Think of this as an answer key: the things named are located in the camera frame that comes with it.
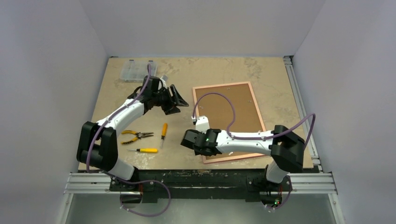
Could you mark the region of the yellow screwdriver small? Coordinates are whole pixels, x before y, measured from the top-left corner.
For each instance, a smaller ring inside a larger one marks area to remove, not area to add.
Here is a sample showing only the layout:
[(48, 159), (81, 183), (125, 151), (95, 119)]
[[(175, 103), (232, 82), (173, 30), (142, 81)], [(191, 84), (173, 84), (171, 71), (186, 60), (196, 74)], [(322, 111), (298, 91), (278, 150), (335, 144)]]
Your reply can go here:
[(163, 128), (162, 128), (162, 133), (161, 133), (161, 142), (160, 142), (160, 148), (161, 149), (162, 149), (164, 141), (165, 141), (167, 130), (168, 130), (168, 124), (164, 123)]

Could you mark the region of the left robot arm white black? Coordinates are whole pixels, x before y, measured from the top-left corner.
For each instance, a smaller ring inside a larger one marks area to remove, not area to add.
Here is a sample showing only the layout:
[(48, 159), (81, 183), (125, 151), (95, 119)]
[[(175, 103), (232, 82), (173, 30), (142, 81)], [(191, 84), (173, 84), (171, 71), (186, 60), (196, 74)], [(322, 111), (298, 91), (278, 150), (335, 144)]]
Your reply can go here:
[(180, 96), (174, 85), (166, 86), (159, 77), (145, 76), (142, 86), (128, 96), (114, 112), (97, 121), (82, 125), (77, 147), (77, 161), (121, 178), (128, 191), (139, 186), (136, 167), (119, 158), (117, 138), (132, 122), (153, 107), (160, 107), (165, 115), (179, 113), (179, 107), (189, 104)]

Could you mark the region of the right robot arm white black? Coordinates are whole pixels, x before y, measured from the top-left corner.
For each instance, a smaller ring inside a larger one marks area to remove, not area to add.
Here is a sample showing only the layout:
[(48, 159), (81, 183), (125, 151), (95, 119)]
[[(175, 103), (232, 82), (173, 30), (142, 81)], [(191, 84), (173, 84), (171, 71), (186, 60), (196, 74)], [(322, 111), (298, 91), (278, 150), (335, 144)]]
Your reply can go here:
[(305, 140), (292, 130), (276, 125), (272, 131), (256, 133), (229, 133), (221, 129), (205, 132), (188, 129), (181, 145), (192, 149), (195, 155), (214, 156), (230, 152), (262, 154), (272, 157), (273, 162), (262, 177), (263, 186), (273, 190), (288, 173), (303, 171)]

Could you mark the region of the pink photo frame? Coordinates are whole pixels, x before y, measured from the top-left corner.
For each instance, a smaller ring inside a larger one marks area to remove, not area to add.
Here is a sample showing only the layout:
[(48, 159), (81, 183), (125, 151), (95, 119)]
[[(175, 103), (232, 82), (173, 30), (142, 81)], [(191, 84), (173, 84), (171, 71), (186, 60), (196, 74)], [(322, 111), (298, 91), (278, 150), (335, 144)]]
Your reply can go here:
[(198, 102), (196, 115), (206, 116), (210, 128), (226, 130), (233, 120), (233, 111), (227, 100), (235, 108), (236, 120), (231, 132), (250, 133), (266, 131), (257, 100), (250, 82), (215, 84), (192, 88), (194, 102), (206, 93)]

